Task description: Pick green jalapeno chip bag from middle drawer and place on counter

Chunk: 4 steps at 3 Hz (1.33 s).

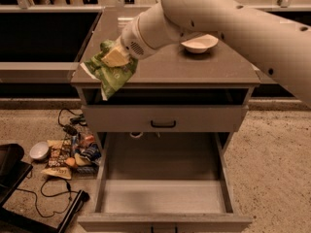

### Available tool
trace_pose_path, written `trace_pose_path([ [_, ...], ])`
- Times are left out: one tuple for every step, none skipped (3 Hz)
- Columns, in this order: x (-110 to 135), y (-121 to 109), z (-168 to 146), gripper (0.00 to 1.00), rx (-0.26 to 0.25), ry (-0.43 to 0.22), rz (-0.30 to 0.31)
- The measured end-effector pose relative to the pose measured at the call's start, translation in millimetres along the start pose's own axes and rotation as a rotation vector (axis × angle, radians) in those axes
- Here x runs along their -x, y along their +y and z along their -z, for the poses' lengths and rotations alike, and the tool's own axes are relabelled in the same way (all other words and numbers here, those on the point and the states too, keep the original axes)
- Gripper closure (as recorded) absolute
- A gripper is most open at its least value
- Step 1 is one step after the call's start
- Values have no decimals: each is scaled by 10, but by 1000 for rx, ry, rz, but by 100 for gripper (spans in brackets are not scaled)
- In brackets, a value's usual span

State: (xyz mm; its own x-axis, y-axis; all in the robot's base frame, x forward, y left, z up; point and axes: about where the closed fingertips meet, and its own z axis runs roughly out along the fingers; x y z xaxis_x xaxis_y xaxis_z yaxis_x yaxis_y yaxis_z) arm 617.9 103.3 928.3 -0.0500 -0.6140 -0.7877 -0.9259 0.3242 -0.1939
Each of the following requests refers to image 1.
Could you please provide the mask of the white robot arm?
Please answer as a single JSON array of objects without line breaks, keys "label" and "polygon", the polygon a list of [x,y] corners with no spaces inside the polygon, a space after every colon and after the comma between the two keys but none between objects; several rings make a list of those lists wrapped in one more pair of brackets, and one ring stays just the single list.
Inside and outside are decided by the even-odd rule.
[{"label": "white robot arm", "polygon": [[311,106],[311,29],[234,0],[159,0],[132,20],[102,58],[145,59],[191,33],[215,33],[294,97]]}]

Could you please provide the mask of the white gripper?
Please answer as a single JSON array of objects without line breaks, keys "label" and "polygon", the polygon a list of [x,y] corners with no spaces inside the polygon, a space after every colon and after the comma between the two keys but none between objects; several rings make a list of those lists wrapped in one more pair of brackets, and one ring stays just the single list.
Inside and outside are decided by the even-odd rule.
[{"label": "white gripper", "polygon": [[157,52],[155,26],[144,17],[136,17],[121,33],[122,46],[103,51],[101,61],[109,67],[119,67],[129,62],[129,55],[145,59]]}]

